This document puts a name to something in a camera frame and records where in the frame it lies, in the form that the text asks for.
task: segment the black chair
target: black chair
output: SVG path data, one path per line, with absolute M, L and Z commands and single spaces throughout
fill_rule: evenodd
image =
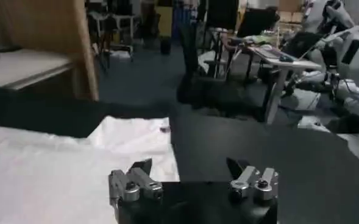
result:
M 177 90 L 178 101 L 192 105 L 193 109 L 217 109 L 227 117 L 242 114 L 255 115 L 254 107 L 248 104 L 251 101 L 240 96 L 238 86 L 219 82 L 205 76 L 203 69 L 198 65 L 195 27 L 184 24 L 179 28 L 179 31 L 186 74 Z

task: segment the white robot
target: white robot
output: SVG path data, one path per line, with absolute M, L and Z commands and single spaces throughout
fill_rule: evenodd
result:
M 308 57 L 323 66 L 323 71 L 304 72 L 294 78 L 295 83 L 313 82 L 333 85 L 333 93 L 343 102 L 344 108 L 350 113 L 359 116 L 359 25 L 356 26 L 340 0 L 307 1 L 303 29 L 307 32 L 322 32 L 327 23 L 334 23 L 327 37 L 323 38 L 311 51 Z M 329 71 L 325 65 L 321 51 L 325 46 L 331 46 L 336 51 L 337 69 Z M 328 74 L 334 74 L 336 79 L 326 80 Z

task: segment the laptop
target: laptop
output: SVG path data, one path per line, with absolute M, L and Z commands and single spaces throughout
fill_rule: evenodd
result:
M 282 47 L 281 51 L 301 58 L 301 56 L 313 48 L 322 37 L 323 35 L 321 34 L 300 31 Z

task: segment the humanoid robot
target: humanoid robot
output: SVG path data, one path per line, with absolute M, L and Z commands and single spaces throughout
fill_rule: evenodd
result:
M 343 107 L 359 116 L 359 25 L 355 25 L 340 0 L 307 1 L 303 20 L 306 32 L 324 34 L 308 58 L 323 65 L 323 71 L 303 72 L 291 80 L 327 86 Z

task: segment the white cloth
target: white cloth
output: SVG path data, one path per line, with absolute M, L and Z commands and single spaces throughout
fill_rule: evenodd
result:
M 179 180 L 167 125 L 107 117 L 86 139 L 0 127 L 0 223 L 116 223 L 111 170 L 152 158 L 153 179 Z

